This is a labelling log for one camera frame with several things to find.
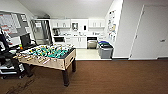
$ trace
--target door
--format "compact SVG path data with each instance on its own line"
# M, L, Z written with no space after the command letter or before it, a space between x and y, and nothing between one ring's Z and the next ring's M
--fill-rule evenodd
M73 37L73 45L75 48L80 48L80 44L79 44L79 38L78 37Z
M157 59L167 33L168 6L144 6L129 59Z
M81 37L79 41L80 41L80 48L87 48L87 38L86 37Z

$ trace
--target stainless steel refrigerator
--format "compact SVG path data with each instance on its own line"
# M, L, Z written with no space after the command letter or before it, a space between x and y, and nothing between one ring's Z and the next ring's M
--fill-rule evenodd
M37 44L52 45L48 20L31 20L33 35Z

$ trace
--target white cabinet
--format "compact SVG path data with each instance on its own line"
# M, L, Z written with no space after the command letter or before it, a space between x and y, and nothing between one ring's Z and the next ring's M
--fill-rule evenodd
M73 37L72 40L75 48L87 48L86 37Z
M72 38L71 37L64 37L65 44L72 44Z
M104 19L89 19L89 28L104 28L105 20Z
M53 28L70 28L70 19L57 20L51 19L51 24Z

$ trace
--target appliance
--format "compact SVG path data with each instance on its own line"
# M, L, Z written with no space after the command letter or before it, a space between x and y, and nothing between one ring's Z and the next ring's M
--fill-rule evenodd
M87 49L97 48L97 37L87 37Z
M78 23L72 23L72 29L74 31L77 31L78 30Z
M51 31L48 20L31 20L35 41L38 45L52 45Z
M54 28L53 32L54 32L54 36L59 36L60 35L60 29L59 28Z
M54 37L55 42L65 42L64 37Z

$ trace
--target floor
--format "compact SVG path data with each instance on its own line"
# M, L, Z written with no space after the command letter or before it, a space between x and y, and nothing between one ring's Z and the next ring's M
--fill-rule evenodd
M101 60L98 49L76 49L76 60Z
M168 60L78 60L62 72L35 66L34 75L0 79L0 94L168 94Z

